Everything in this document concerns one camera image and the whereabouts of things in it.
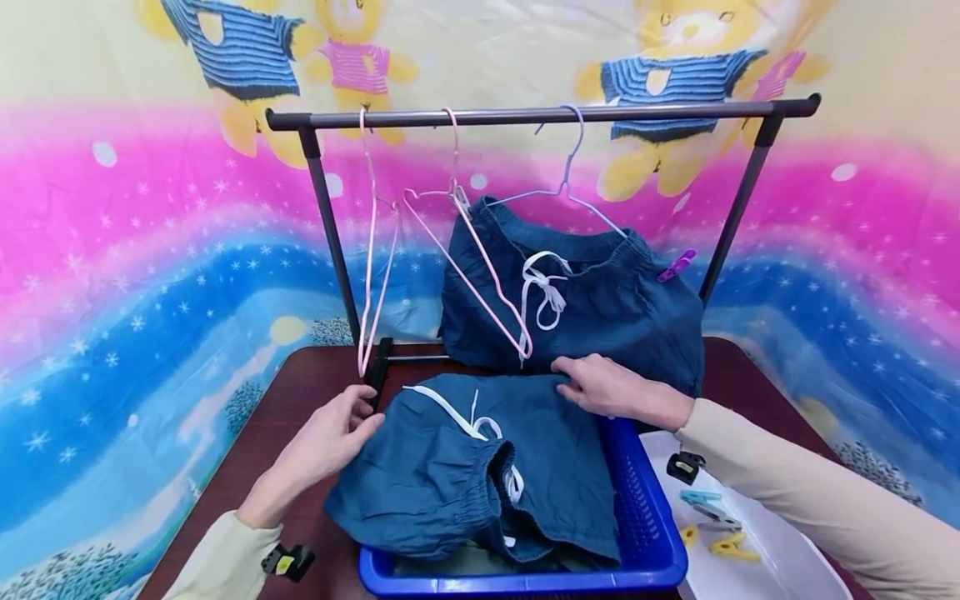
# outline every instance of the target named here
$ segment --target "purple clothespin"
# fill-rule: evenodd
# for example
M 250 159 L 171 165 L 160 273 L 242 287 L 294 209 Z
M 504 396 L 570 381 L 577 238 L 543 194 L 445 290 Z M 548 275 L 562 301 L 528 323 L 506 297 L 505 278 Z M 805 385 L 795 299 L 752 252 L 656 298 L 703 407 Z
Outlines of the purple clothespin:
M 668 281 L 679 275 L 680 271 L 690 266 L 690 263 L 693 262 L 693 258 L 696 255 L 697 251 L 693 250 L 692 248 L 687 248 L 686 252 L 680 255 L 680 258 L 673 261 L 673 264 L 670 265 L 666 271 L 657 276 L 657 281 L 664 283 L 665 281 Z

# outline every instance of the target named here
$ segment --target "striped shirt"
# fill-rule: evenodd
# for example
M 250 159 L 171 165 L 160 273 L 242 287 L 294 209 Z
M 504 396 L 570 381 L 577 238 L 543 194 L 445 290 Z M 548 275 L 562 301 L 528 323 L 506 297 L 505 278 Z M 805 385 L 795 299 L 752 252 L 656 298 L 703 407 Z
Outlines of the striped shirt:
M 240 100 L 300 94 L 293 59 L 294 30 L 302 19 L 252 12 L 216 0 L 161 0 L 183 43 L 193 49 L 206 84 Z M 223 21 L 223 40 L 213 43 L 199 12 Z
M 604 62 L 600 83 L 607 102 L 622 107 L 657 106 L 690 102 L 724 102 L 750 64 L 766 52 L 741 50 L 712 57 L 654 60 L 644 57 Z M 656 71 L 666 74 L 662 90 L 651 90 L 648 78 Z M 717 119 L 661 119 L 619 121 L 611 139 L 633 136 L 653 143 L 684 139 L 712 132 Z
M 754 102 L 767 102 L 783 96 L 786 92 L 786 85 L 793 77 L 800 63 L 804 61 L 806 52 L 803 50 L 794 50 L 786 55 L 780 62 L 775 64 L 757 83 Z
M 390 51 L 373 44 L 344 44 L 328 39 L 321 54 L 330 61 L 333 86 L 380 96 L 387 93 Z

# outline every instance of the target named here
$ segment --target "light blue hanger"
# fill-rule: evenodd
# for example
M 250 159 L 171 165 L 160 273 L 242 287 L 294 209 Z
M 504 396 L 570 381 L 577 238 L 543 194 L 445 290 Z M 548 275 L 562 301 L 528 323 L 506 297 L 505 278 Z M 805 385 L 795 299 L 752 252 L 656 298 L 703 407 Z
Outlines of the light blue hanger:
M 570 199 L 572 202 L 579 204 L 580 206 L 583 206 L 584 208 L 586 208 L 596 216 L 600 217 L 604 223 L 609 225 L 614 231 L 616 231 L 617 233 L 622 235 L 624 238 L 626 238 L 627 234 L 623 232 L 623 229 L 617 227 L 613 223 L 613 221 L 608 219 L 602 212 L 600 212 L 599 208 L 597 208 L 593 204 L 584 202 L 579 198 L 574 198 L 573 195 L 570 194 L 570 166 L 573 164 L 573 158 L 577 155 L 577 151 L 580 150 L 580 145 L 584 142 L 585 123 L 584 123 L 584 114 L 580 111 L 579 108 L 576 108 L 573 105 L 562 105 L 562 106 L 564 108 L 569 108 L 570 110 L 573 110 L 576 113 L 577 119 L 580 121 L 580 138 L 577 139 L 577 145 L 573 147 L 573 152 L 571 152 L 570 155 L 566 158 L 566 166 L 564 167 L 564 180 L 560 182 L 560 187 L 558 187 L 556 191 L 535 190 L 533 192 L 526 192 L 524 194 L 519 194 L 517 196 L 511 196 L 510 198 L 504 198 L 503 200 L 498 200 L 496 202 L 490 203 L 490 206 L 507 203 L 512 200 L 517 200 L 519 198 L 526 198 L 527 196 L 536 196 L 538 194 L 542 196 L 560 196 L 561 194 L 563 194 L 563 192 L 566 192 L 566 197 L 568 199 Z M 540 125 L 537 128 L 537 130 L 534 132 L 534 135 L 536 135 L 537 133 L 540 133 L 541 129 L 543 129 L 543 125 Z

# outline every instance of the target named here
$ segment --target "colorful backdrop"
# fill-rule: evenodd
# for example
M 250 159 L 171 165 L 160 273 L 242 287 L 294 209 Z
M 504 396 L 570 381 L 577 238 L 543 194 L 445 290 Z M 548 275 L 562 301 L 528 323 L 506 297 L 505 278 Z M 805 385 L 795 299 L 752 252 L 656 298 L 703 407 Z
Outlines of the colorful backdrop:
M 953 5 L 867 0 L 83 0 L 0 19 L 0 598 L 131 598 L 284 358 L 349 341 L 295 136 L 266 108 L 824 94 L 770 156 L 706 318 L 848 465 L 960 525 Z M 576 126 L 461 132 L 468 195 L 559 183 Z M 589 125 L 573 190 L 699 284 L 756 123 Z M 330 132 L 355 292 L 370 178 Z M 449 130 L 377 131 L 380 196 L 442 189 Z M 512 204 L 604 228 L 562 198 Z M 420 213 L 445 240 L 454 209 Z M 378 219 L 381 280 L 394 217 Z M 380 332 L 436 336 L 403 219 Z

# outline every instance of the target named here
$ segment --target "pink wave pattern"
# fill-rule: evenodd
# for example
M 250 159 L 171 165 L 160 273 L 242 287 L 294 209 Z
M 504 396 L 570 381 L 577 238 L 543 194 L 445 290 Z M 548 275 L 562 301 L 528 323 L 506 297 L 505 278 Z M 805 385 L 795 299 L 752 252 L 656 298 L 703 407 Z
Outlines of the pink wave pattern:
M 38 326 L 31 319 L 63 319 L 63 299 L 84 299 L 97 312 L 108 301 L 97 292 L 110 284 L 202 259 L 190 249 L 209 252 L 231 237 L 292 235 L 324 251 L 309 175 L 284 166 L 265 146 L 254 158 L 236 154 L 205 112 L 74 111 L 42 123 L 21 117 L 5 119 L 8 135 L 0 145 L 4 330 L 25 320 L 29 328 Z M 369 231 L 367 167 L 358 144 L 338 133 L 325 133 L 324 141 L 341 234 L 348 252 L 358 252 Z M 438 134 L 438 147 L 443 144 Z M 374 141 L 372 153 L 385 200 L 398 199 L 404 186 L 446 186 L 448 150 L 412 153 Z M 717 159 L 680 198 L 665 199 L 650 184 L 619 204 L 598 199 L 593 183 L 602 165 L 584 158 L 574 165 L 573 191 L 658 248 L 709 245 L 726 218 L 744 158 L 738 150 Z M 503 197 L 556 185 L 562 163 L 562 156 L 465 149 L 458 175 L 471 197 Z M 749 258 L 769 247 L 809 256 L 809 266 L 859 281 L 868 292 L 864 300 L 878 308 L 960 342 L 960 272 L 950 268 L 960 256 L 960 215 L 949 195 L 958 184 L 960 171 L 919 148 L 882 140 L 787 141 L 771 154 L 734 255 Z M 513 208 L 570 232 L 604 228 L 563 199 L 531 198 Z M 380 210 L 378 235 L 386 244 L 390 210 Z M 445 240 L 452 205 L 430 199 L 417 210 Z M 432 244 L 414 219 L 405 226 L 405 243 Z

